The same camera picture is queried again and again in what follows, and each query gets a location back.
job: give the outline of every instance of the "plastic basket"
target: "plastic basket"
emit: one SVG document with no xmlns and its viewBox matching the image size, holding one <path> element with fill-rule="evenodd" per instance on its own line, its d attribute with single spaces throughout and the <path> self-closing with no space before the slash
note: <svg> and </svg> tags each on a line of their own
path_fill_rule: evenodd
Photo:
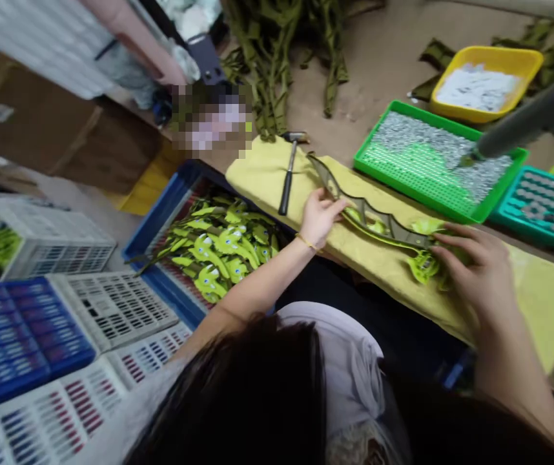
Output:
<svg viewBox="0 0 554 465">
<path fill-rule="evenodd" d="M 195 197 L 203 194 L 211 183 L 234 192 L 223 175 L 207 165 L 195 160 L 184 163 L 124 248 L 123 257 L 130 260 L 157 247 L 165 239 L 172 221 L 186 215 Z M 131 266 L 139 270 L 144 264 L 136 261 Z M 191 329 L 197 328 L 212 307 L 189 277 L 173 265 L 158 263 L 145 270 L 141 277 Z"/>
<path fill-rule="evenodd" d="M 85 367 L 95 356 L 46 279 L 0 283 L 0 402 Z"/>
<path fill-rule="evenodd" d="M 69 460 L 127 394 L 105 358 L 0 405 L 0 464 Z"/>
<path fill-rule="evenodd" d="M 116 242 L 79 212 L 39 207 L 11 198 L 0 198 L 0 225 L 21 237 L 1 281 L 29 279 L 47 273 L 101 271 Z"/>
<path fill-rule="evenodd" d="M 431 148 L 422 145 L 416 150 L 410 150 L 408 154 L 396 154 L 372 140 L 390 112 L 419 119 L 430 126 L 445 129 L 471 141 L 479 139 L 482 133 L 394 100 L 354 156 L 355 169 L 460 223 L 482 223 L 529 156 L 529 152 L 524 149 L 512 150 L 509 155 L 514 160 L 513 164 L 490 190 L 488 196 L 479 204 L 475 204 L 466 189 L 459 184 L 458 178 L 444 167 L 441 155 Z"/>
<path fill-rule="evenodd" d="M 120 379 L 130 391 L 147 375 L 159 370 L 191 335 L 180 322 L 146 339 L 107 354 Z"/>
<path fill-rule="evenodd" d="M 178 317 L 132 271 L 47 276 L 101 351 L 149 336 Z"/>
<path fill-rule="evenodd" d="M 537 204 L 537 215 L 526 214 Z M 524 167 L 490 217 L 539 245 L 554 248 L 554 174 Z"/>
</svg>

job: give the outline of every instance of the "table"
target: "table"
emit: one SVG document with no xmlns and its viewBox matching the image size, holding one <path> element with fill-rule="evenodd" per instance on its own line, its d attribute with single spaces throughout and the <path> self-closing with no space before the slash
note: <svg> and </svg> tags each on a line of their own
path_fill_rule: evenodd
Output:
<svg viewBox="0 0 554 465">
<path fill-rule="evenodd" d="M 288 126 L 309 133 L 312 143 L 306 148 L 352 167 L 354 154 L 388 104 L 394 99 L 409 102 L 406 94 L 436 73 L 418 61 L 432 37 L 455 50 L 489 45 L 493 36 L 519 38 L 532 20 L 527 15 L 445 1 L 390 1 L 385 9 L 362 14 L 347 24 L 344 54 L 350 82 L 339 88 L 332 119 L 323 116 L 325 72 L 317 60 L 307 70 L 292 66 Z M 549 43 L 554 43 L 554 32 Z M 293 51 L 293 63 L 301 61 L 300 52 Z M 554 165 L 554 136 L 547 134 L 528 149 L 528 164 L 544 170 Z M 235 150 L 199 154 L 222 173 L 237 156 Z M 488 225 L 481 228 L 554 262 L 554 253 L 528 245 L 509 232 Z M 554 372 L 551 383 L 554 386 Z"/>
</svg>

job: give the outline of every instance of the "right hand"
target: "right hand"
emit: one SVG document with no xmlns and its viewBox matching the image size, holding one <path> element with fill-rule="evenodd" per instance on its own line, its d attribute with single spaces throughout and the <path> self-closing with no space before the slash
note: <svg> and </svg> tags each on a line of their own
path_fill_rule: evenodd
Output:
<svg viewBox="0 0 554 465">
<path fill-rule="evenodd" d="M 458 293 L 473 307 L 480 322 L 498 325 L 520 315 L 509 253 L 503 242 L 471 227 L 453 223 L 444 227 L 458 236 L 434 234 L 434 237 L 464 250 L 473 263 L 464 265 L 445 247 L 434 246 L 430 250 L 445 264 Z"/>
</svg>

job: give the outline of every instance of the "yellow cloth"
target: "yellow cloth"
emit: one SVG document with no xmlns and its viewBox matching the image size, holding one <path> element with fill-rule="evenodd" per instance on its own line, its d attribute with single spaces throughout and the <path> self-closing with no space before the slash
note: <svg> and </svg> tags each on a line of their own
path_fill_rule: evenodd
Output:
<svg viewBox="0 0 554 465">
<path fill-rule="evenodd" d="M 303 206 L 313 189 L 321 187 L 311 163 L 298 150 L 287 217 L 277 217 L 283 179 L 291 145 L 278 138 L 276 143 L 253 141 L 251 150 L 241 152 L 226 173 L 227 181 L 259 208 L 299 229 Z M 364 197 L 382 212 L 393 213 L 410 226 L 432 212 L 391 189 L 363 178 L 330 157 L 321 160 L 335 175 L 341 188 L 351 196 Z M 554 263 L 508 245 L 514 267 L 518 302 L 547 373 L 554 367 Z M 436 322 L 448 333 L 473 343 L 465 321 L 465 311 L 453 292 L 436 290 L 436 281 L 422 285 L 415 281 L 406 263 L 405 249 L 374 241 L 348 227 L 335 225 L 327 241 L 327 251 L 374 282 L 408 308 Z"/>
</svg>

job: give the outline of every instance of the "dark hair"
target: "dark hair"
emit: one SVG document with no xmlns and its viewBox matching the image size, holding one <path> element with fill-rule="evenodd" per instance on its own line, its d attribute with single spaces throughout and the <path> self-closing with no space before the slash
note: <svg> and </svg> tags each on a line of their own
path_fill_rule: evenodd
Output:
<svg viewBox="0 0 554 465">
<path fill-rule="evenodd" d="M 278 316 L 217 338 L 182 371 L 125 463 L 317 464 L 325 380 L 314 324 Z"/>
<path fill-rule="evenodd" d="M 415 464 L 554 464 L 554 443 L 494 401 L 380 366 Z M 324 465 L 325 412 L 314 324 L 259 318 L 187 364 L 125 464 Z"/>
<path fill-rule="evenodd" d="M 406 426 L 413 463 L 442 457 L 443 464 L 554 464 L 554 442 L 496 400 L 415 381 L 384 362 L 380 367 Z"/>
</svg>

